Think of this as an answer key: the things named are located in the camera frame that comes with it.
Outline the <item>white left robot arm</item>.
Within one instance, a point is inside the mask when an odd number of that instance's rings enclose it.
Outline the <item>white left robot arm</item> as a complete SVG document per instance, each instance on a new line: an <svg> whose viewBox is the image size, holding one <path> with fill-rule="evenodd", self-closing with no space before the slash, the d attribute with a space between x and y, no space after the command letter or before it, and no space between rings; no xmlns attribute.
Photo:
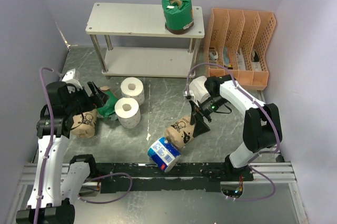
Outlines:
<svg viewBox="0 0 337 224"><path fill-rule="evenodd" d="M41 109L36 125L35 181L26 209L16 213L17 223L73 223L74 200L83 182L97 178L98 167L91 154L73 157L66 177L61 178L74 116L101 108L109 99L93 82L87 84L92 92L90 95L82 87L66 82L44 86L47 104Z"/></svg>

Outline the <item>green paper roll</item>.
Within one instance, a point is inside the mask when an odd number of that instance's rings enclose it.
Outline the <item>green paper roll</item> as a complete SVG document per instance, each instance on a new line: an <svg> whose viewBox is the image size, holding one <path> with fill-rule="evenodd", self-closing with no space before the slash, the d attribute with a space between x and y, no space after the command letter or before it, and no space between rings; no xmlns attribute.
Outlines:
<svg viewBox="0 0 337 224"><path fill-rule="evenodd" d="M191 0L162 0L165 28L175 35L187 33L194 25Z"/></svg>

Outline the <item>brown cartoon paper roll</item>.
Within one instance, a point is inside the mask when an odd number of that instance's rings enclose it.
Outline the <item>brown cartoon paper roll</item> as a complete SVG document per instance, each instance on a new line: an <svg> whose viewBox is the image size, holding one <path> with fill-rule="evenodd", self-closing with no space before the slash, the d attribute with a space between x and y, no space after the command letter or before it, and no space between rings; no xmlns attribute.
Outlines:
<svg viewBox="0 0 337 224"><path fill-rule="evenodd" d="M194 129L195 125L191 125L191 117L184 116L166 128L164 137L176 148L182 149L195 138Z"/></svg>

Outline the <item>white unwrapped loose-end roll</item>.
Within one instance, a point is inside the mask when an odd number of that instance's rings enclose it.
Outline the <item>white unwrapped loose-end roll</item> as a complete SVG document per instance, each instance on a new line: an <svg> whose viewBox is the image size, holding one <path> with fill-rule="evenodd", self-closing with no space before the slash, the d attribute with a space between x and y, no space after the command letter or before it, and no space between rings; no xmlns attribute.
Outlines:
<svg viewBox="0 0 337 224"><path fill-rule="evenodd" d="M210 97L210 94L204 85L206 80L207 78L205 76L200 76L189 83L190 93L194 95L199 103L203 103Z"/></svg>

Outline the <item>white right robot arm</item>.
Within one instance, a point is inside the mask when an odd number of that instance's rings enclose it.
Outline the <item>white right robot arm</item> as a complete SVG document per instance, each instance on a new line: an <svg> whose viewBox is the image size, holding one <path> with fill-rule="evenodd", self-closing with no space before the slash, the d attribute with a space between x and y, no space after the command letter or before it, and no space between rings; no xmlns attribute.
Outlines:
<svg viewBox="0 0 337 224"><path fill-rule="evenodd" d="M279 109L245 91L231 76L205 77L192 80L186 87L186 99L191 105L190 124L197 137L210 131L211 114L226 103L232 104L244 117L243 142L225 158L223 173L228 180L236 180L248 171L248 164L265 149L279 146L282 129Z"/></svg>

